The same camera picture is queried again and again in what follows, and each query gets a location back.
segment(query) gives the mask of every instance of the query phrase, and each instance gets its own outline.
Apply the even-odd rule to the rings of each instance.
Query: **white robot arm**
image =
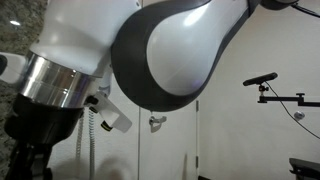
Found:
[[[109,125],[118,130],[130,128],[106,99],[111,73],[145,109],[192,102],[260,2],[279,10],[297,1],[174,0],[141,8],[136,0],[51,0],[26,57],[0,53],[0,78],[19,92],[5,124],[18,142],[7,180],[32,178],[35,159],[26,157],[35,154],[45,157],[40,171],[47,172],[52,146],[70,136],[85,106],[114,117]]]

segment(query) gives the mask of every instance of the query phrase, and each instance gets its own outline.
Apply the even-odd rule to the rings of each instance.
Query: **white cable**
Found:
[[[77,146],[76,146],[76,178],[80,178],[80,164],[81,164],[81,142],[82,142],[82,133],[83,133],[83,116],[79,119],[78,127],[78,137],[77,137]]]
[[[94,141],[94,113],[89,110],[89,136],[90,136],[90,180],[94,180],[95,173],[95,141]]]

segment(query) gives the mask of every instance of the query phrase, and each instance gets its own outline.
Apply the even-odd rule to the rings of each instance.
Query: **white door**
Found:
[[[151,116],[166,116],[149,124]],[[196,180],[196,102],[169,113],[141,109],[139,180]]]

